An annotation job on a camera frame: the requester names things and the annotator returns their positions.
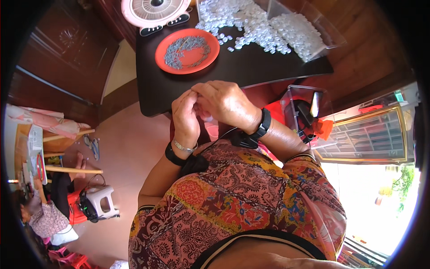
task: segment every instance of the white plastic bead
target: white plastic bead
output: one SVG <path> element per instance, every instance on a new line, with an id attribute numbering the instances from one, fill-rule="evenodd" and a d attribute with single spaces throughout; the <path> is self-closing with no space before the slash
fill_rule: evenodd
<path id="1" fill-rule="evenodd" d="M 290 53 L 292 49 L 304 61 L 325 48 L 320 33 L 302 14 L 289 13 L 267 19 L 267 12 L 253 0 L 203 0 L 199 4 L 200 22 L 196 28 L 212 32 L 223 40 L 218 30 L 224 26 L 236 26 L 244 31 L 237 38 L 244 46 L 257 43 L 269 51 Z"/>

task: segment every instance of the flip-flop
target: flip-flop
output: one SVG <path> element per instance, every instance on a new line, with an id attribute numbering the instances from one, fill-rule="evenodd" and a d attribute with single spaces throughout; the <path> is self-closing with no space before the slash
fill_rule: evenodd
<path id="1" fill-rule="evenodd" d="M 94 138 L 93 140 L 92 140 L 92 147 L 91 147 L 91 150 L 92 150 L 92 152 L 94 153 L 94 158 L 95 158 L 95 160 L 96 161 L 98 161 L 98 159 L 100 158 L 100 155 L 99 155 L 99 151 L 98 151 L 98 141 L 97 141 L 97 139 L 96 138 Z"/>
<path id="2" fill-rule="evenodd" d="M 92 143 L 91 143 L 91 139 L 89 138 L 88 134 L 84 134 L 83 135 L 83 142 L 85 143 L 85 145 L 89 148 L 92 149 Z"/>

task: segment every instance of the left hand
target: left hand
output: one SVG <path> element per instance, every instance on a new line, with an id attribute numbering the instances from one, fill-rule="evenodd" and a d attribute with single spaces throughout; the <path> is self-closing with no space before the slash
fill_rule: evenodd
<path id="1" fill-rule="evenodd" d="M 200 136 L 200 126 L 194 109 L 196 102 L 197 93 L 191 90 L 186 91 L 172 102 L 175 138 L 179 144 L 186 148 L 194 148 Z"/>

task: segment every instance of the pink patterned shirt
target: pink patterned shirt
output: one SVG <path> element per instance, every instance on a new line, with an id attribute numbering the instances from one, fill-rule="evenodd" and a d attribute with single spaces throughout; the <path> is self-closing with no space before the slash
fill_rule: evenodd
<path id="1" fill-rule="evenodd" d="M 38 236 L 47 238 L 67 228 L 69 220 L 55 207 L 52 201 L 48 202 L 48 204 L 44 204 L 41 202 L 39 196 L 35 195 L 35 198 L 39 201 L 41 206 L 40 209 L 31 216 L 28 224 Z"/>
<path id="2" fill-rule="evenodd" d="M 345 211 L 311 155 L 299 154 L 281 169 L 255 150 L 220 140 L 203 156 L 208 170 L 178 179 L 158 204 L 138 210 L 130 269 L 205 269 L 217 251 L 243 237 L 337 259 Z"/>

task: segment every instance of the green plant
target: green plant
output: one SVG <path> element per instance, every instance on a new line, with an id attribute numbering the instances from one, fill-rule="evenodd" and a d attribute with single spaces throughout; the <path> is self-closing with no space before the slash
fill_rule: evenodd
<path id="1" fill-rule="evenodd" d="M 402 212 L 405 207 L 404 202 L 408 196 L 409 187 L 412 185 L 415 170 L 413 165 L 408 165 L 403 166 L 400 171 L 402 172 L 402 175 L 398 180 L 394 181 L 391 186 L 393 191 L 399 193 L 400 206 L 397 210 L 399 213 Z"/>

